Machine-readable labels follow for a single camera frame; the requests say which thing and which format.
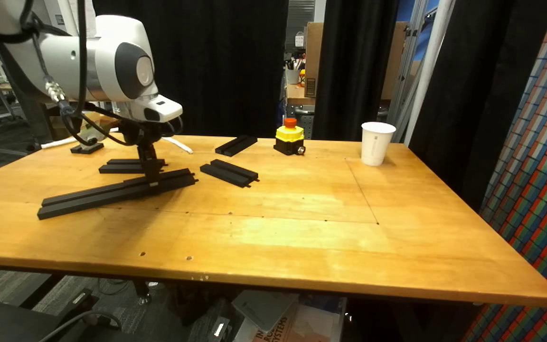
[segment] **colorful patterned wall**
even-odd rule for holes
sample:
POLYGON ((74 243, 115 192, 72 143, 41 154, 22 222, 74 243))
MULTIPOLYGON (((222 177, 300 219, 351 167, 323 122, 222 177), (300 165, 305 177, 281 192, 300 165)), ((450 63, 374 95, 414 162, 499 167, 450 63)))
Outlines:
MULTIPOLYGON (((547 36, 492 175, 482 217, 547 278, 547 36)), ((547 340, 547 310, 484 306, 465 340, 547 340)))

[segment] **cup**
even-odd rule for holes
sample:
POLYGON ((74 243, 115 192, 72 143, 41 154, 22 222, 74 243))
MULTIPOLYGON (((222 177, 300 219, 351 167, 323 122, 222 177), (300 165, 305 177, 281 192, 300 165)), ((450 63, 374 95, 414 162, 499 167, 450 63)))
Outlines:
POLYGON ((366 165, 381 165, 395 127, 385 122, 362 124, 362 152, 360 160, 366 165))

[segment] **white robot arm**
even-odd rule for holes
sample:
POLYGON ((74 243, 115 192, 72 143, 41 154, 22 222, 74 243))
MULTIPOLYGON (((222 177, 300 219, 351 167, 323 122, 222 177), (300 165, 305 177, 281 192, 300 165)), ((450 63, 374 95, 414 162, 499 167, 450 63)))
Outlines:
POLYGON ((91 0, 0 0, 0 46, 55 103, 112 101, 121 120, 152 124, 182 114, 157 95, 142 23, 95 15, 91 0))

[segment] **black curtain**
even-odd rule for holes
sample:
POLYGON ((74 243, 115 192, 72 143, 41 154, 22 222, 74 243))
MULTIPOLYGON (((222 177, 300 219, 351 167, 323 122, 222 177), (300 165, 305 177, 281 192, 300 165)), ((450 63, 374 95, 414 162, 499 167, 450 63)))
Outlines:
POLYGON ((474 209, 547 31, 547 2, 457 0, 410 148, 474 209))
POLYGON ((184 107, 184 133, 273 135, 286 0, 95 0, 144 23, 159 91, 184 107))
POLYGON ((313 137, 359 139, 374 120, 385 78, 397 0, 328 0, 313 137))

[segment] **table surface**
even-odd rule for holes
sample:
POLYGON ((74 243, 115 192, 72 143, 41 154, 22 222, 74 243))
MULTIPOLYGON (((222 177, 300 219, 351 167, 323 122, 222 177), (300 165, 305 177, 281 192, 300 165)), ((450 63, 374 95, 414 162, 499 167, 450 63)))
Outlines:
POLYGON ((224 158, 212 150, 229 139, 176 139, 193 154, 165 141, 157 154, 190 167, 193 186, 47 221, 43 198, 131 179, 96 167, 134 148, 60 146, 2 167, 0 268, 547 306, 547 279, 402 145, 366 167, 359 143, 307 141, 305 156, 283 156, 260 139, 224 158), (199 173, 214 158, 260 183, 199 173))

